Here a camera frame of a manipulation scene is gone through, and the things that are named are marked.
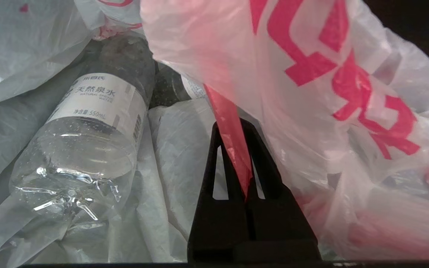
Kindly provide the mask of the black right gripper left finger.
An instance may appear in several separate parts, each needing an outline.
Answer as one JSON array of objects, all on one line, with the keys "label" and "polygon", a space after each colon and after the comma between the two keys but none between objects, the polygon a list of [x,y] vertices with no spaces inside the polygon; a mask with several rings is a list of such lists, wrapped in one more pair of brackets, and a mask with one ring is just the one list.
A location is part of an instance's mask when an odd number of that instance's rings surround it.
[{"label": "black right gripper left finger", "polygon": [[[227,200],[213,198],[217,150],[221,149]],[[212,127],[207,163],[187,245],[189,261],[234,261],[235,247],[247,241],[243,193],[233,163],[223,144],[218,124]]]}]

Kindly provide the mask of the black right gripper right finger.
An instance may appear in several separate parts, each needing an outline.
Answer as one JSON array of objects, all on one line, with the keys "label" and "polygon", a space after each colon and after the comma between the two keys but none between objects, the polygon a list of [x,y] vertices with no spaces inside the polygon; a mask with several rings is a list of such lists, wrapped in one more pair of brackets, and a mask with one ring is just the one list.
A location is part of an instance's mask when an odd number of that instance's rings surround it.
[{"label": "black right gripper right finger", "polygon": [[320,261],[317,238],[255,126],[242,129],[255,174],[247,193],[247,215],[259,261]]}]

